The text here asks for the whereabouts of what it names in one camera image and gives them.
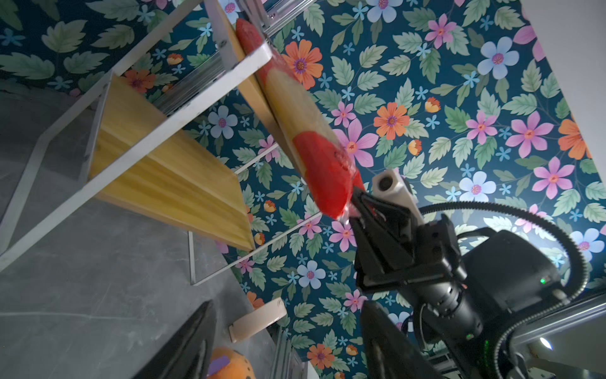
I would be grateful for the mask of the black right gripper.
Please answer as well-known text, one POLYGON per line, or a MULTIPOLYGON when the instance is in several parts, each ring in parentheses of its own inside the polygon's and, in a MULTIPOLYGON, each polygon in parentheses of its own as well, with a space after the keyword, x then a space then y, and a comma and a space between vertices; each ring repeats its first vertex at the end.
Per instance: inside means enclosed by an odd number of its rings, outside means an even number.
POLYGON ((419 296, 423 289, 466 280, 466 268, 454 224, 443 215, 417 225, 402 205, 353 188, 350 218, 358 251, 354 261, 356 285, 364 294, 398 291, 419 296))

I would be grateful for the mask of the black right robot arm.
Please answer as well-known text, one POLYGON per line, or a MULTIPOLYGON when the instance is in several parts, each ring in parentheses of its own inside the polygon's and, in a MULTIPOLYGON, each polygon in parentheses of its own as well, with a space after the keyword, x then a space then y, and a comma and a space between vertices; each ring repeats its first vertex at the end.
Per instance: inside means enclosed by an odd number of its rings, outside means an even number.
POLYGON ((466 378, 525 376, 524 360, 511 350, 522 326, 565 308, 582 294, 589 270, 573 239, 554 223, 509 205, 450 202, 425 207, 408 203, 407 188, 394 200, 355 189, 350 218, 358 244, 355 269, 362 293, 399 292, 413 307, 410 340, 380 306, 364 304, 361 326, 371 374, 381 378, 436 378, 424 359, 426 344, 443 342, 466 378), (483 227, 471 232, 482 243, 463 254, 462 234, 450 210, 515 216, 548 232, 570 263, 563 283, 555 265, 524 238, 483 227))

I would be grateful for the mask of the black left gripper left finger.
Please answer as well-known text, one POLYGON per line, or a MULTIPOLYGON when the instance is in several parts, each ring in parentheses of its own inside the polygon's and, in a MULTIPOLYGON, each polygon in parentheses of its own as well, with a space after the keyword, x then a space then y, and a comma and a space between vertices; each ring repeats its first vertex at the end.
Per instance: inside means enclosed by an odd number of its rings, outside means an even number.
POLYGON ((217 313, 208 300, 132 379, 206 378, 216 336, 217 313))

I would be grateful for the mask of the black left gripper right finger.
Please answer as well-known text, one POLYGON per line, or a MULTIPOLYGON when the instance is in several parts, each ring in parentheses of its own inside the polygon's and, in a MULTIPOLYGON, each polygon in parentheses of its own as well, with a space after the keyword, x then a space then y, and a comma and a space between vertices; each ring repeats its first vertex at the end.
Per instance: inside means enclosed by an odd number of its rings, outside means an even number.
POLYGON ((375 302, 361 309, 361 332, 369 378, 442 378, 375 302))

